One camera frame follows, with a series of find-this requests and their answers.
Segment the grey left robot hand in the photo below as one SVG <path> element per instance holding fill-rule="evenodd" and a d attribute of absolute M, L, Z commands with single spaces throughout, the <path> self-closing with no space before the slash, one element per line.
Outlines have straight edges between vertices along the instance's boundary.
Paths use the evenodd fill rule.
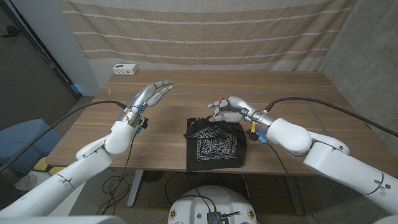
<path fill-rule="evenodd" d="M 118 121 L 135 126 L 144 110 L 155 106 L 174 87 L 173 84 L 174 81 L 171 80 L 151 83 L 137 94 L 133 94 L 127 102 L 127 108 L 120 113 Z"/>

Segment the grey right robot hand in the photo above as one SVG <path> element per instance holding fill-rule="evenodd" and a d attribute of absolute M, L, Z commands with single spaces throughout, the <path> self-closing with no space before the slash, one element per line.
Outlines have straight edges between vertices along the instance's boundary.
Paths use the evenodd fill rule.
<path fill-rule="evenodd" d="M 270 126 L 276 120 L 237 96 L 230 96 L 227 99 L 221 98 L 209 104 L 208 107 L 215 108 L 214 113 L 208 118 L 209 122 L 238 123 L 247 121 L 261 126 Z"/>

